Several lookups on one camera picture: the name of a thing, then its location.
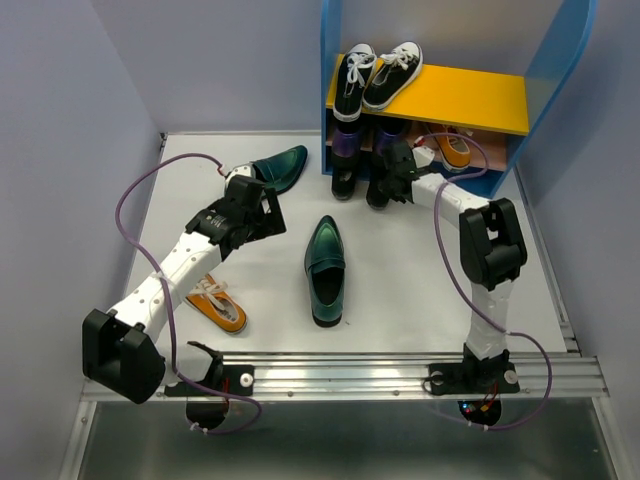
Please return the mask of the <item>black white sneaker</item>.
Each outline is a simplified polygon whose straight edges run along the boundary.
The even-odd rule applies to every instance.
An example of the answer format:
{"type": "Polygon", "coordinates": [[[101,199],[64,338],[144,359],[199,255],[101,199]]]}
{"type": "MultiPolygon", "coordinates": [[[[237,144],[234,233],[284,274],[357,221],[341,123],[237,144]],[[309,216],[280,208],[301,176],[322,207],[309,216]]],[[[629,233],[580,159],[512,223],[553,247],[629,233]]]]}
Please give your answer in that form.
{"type": "Polygon", "coordinates": [[[360,117],[364,90],[376,63],[376,53],[367,43],[356,44],[344,54],[333,103],[333,114],[338,121],[354,122],[360,117]]]}
{"type": "Polygon", "coordinates": [[[403,42],[382,54],[382,65],[366,87],[363,106],[369,111],[383,111],[420,75],[422,48],[413,41],[403,42]]]}

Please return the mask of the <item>black slip-on sneaker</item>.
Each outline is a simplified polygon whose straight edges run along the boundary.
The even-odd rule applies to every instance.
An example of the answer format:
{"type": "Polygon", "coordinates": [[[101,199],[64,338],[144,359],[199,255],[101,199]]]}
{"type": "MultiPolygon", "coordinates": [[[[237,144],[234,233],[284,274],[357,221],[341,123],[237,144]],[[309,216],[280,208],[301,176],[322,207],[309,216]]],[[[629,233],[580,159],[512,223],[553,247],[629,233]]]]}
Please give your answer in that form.
{"type": "Polygon", "coordinates": [[[358,156],[332,156],[331,192],[339,201],[349,200],[355,191],[356,182],[361,169],[358,156]]]}

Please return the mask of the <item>orange sneaker white laces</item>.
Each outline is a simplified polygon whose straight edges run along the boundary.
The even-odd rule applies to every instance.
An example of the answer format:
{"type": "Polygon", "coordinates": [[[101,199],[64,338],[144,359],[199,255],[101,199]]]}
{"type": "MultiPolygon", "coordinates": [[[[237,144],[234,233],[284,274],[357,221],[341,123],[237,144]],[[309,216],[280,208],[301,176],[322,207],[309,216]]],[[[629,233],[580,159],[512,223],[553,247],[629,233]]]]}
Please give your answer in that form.
{"type": "Polygon", "coordinates": [[[436,136],[435,141],[442,155],[444,167],[452,173],[461,173],[471,163],[471,150],[464,139],[464,135],[457,127],[443,124],[428,123],[430,134],[451,133],[451,136],[436,136]]]}

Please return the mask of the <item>purple boot right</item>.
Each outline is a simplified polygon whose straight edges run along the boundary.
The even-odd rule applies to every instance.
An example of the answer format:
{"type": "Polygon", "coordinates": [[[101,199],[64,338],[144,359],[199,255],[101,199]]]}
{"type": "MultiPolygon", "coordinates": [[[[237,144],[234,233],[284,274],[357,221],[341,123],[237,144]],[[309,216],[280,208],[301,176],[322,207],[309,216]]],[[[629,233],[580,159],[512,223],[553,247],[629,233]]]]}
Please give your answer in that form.
{"type": "Polygon", "coordinates": [[[373,152],[382,156],[391,144],[403,140],[411,128],[412,121],[400,118],[383,117],[378,121],[373,138],[373,152]]]}

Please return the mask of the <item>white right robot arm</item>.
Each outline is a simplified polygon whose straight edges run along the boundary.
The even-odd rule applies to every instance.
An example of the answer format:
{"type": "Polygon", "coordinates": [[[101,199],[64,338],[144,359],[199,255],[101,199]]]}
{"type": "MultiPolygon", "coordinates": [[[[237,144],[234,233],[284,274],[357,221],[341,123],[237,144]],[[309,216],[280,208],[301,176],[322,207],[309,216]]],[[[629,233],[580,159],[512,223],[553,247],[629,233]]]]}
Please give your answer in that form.
{"type": "Polygon", "coordinates": [[[434,228],[447,221],[459,234],[459,260],[471,285],[470,329],[458,363],[431,363],[423,389],[435,396],[517,393],[507,348],[507,313],[514,281],[528,254],[508,199],[488,200],[446,179],[423,146],[396,141],[383,149],[380,190],[390,199],[430,208],[434,228]]]}

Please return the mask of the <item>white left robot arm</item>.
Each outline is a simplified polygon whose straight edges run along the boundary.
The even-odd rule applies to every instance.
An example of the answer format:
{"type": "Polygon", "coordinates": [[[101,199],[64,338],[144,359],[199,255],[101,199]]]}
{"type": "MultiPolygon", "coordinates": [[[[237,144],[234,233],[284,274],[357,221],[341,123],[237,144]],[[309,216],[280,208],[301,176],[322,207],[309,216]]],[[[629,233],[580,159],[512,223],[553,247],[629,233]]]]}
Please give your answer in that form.
{"type": "Polygon", "coordinates": [[[82,323],[82,370],[128,400],[141,404],[162,385],[175,383],[177,353],[156,342],[197,282],[246,243],[284,233],[274,189],[251,177],[232,177],[224,195],[199,211],[177,244],[132,293],[108,311],[92,310],[82,323]]]}

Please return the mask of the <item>purple boot left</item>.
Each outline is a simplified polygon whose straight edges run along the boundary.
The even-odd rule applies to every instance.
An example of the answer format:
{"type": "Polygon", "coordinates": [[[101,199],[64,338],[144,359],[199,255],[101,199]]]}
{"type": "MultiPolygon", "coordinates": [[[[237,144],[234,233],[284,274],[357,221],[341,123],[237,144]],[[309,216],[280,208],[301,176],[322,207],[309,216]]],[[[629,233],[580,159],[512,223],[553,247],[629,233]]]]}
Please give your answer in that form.
{"type": "Polygon", "coordinates": [[[337,121],[331,145],[331,163],[335,169],[354,169],[359,161],[361,146],[366,133],[366,124],[337,121]]]}

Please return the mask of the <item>black lace-up sneaker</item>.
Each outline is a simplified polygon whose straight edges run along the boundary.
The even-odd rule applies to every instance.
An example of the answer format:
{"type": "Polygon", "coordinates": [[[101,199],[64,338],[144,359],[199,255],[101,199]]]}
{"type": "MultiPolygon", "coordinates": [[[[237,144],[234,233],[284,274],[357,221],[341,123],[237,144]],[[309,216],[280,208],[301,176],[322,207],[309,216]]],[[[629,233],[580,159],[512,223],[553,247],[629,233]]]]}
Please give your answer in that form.
{"type": "Polygon", "coordinates": [[[383,210],[389,203],[389,196],[381,190],[381,184],[387,176],[384,159],[376,151],[373,151],[369,159],[369,186],[366,192],[366,201],[373,210],[383,210]]]}

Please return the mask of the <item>black white sneaker left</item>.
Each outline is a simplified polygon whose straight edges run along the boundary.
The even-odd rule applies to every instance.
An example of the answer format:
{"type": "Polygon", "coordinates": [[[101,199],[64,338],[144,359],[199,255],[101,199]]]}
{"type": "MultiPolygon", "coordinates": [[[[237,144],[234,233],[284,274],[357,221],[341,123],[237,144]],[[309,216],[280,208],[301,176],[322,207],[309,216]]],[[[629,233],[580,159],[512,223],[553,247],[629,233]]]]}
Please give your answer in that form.
{"type": "Polygon", "coordinates": [[[333,103],[333,114],[338,121],[354,122],[360,117],[364,90],[376,63],[376,53],[367,43],[356,44],[344,54],[333,103]]]}

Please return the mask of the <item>green loafer back left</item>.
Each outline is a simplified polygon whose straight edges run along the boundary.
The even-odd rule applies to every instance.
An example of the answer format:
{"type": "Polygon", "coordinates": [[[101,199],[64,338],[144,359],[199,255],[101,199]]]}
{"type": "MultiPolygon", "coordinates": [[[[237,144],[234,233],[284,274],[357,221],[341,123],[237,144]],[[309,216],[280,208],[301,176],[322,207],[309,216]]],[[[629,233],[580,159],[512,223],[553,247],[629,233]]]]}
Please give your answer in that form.
{"type": "Polygon", "coordinates": [[[308,149],[294,146],[271,157],[251,163],[256,178],[277,195],[289,191],[299,180],[308,159],[308,149]]]}

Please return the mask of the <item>green loafer centre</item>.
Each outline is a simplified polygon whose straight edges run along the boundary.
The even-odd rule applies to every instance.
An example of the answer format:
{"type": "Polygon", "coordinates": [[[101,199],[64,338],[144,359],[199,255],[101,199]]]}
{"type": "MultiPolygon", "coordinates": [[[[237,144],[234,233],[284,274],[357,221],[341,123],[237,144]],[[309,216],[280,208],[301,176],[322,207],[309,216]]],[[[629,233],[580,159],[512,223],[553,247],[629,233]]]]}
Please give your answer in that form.
{"type": "Polygon", "coordinates": [[[330,215],[323,216],[308,242],[304,271],[314,323],[321,328],[338,325],[345,297],[346,260],[339,228],[330,215]]]}

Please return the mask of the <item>black white sneaker right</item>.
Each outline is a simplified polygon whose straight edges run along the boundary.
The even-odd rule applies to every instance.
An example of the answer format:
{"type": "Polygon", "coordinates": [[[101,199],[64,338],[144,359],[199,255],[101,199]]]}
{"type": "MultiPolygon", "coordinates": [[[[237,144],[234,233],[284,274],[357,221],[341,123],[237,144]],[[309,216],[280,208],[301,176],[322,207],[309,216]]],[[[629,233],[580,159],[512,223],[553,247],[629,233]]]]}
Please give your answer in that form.
{"type": "Polygon", "coordinates": [[[383,111],[420,75],[422,48],[413,41],[403,42],[382,54],[382,65],[366,87],[363,106],[369,111],[383,111]]]}

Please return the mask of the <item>blue shoe shelf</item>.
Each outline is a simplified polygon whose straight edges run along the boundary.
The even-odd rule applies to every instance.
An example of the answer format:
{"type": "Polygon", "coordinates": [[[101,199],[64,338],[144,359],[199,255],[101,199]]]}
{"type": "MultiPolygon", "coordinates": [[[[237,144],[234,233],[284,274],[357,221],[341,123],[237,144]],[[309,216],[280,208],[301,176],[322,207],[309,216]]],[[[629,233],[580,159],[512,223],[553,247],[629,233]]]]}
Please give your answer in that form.
{"type": "Polygon", "coordinates": [[[504,159],[462,184],[475,194],[495,196],[581,59],[596,6],[562,2],[524,75],[425,65],[385,115],[497,134],[504,159]]]}

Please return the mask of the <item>purple boot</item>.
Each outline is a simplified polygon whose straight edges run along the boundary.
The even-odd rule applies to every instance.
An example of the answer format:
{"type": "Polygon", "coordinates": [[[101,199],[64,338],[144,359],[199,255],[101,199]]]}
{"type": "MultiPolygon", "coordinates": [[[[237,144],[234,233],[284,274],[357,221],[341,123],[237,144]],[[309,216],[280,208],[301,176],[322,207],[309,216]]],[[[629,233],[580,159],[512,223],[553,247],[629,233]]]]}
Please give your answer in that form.
{"type": "Polygon", "coordinates": [[[331,163],[335,169],[354,169],[359,161],[361,146],[366,133],[366,124],[337,121],[331,145],[331,163]]]}
{"type": "Polygon", "coordinates": [[[382,156],[391,144],[403,140],[411,128],[412,121],[400,118],[383,117],[378,121],[373,138],[373,152],[382,156]]]}

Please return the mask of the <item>aluminium mounting rail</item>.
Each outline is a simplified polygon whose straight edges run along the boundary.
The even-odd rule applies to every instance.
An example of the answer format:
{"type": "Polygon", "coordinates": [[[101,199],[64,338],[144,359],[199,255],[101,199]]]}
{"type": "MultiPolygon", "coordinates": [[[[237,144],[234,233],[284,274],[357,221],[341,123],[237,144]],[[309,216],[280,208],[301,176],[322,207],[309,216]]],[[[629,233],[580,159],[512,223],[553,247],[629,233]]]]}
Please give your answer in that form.
{"type": "MultiPolygon", "coordinates": [[[[453,354],[244,354],[227,353],[231,366],[254,367],[261,402],[433,400],[422,388],[431,363],[455,363],[453,354]]],[[[595,357],[553,354],[552,398],[607,397],[595,357]]]]}

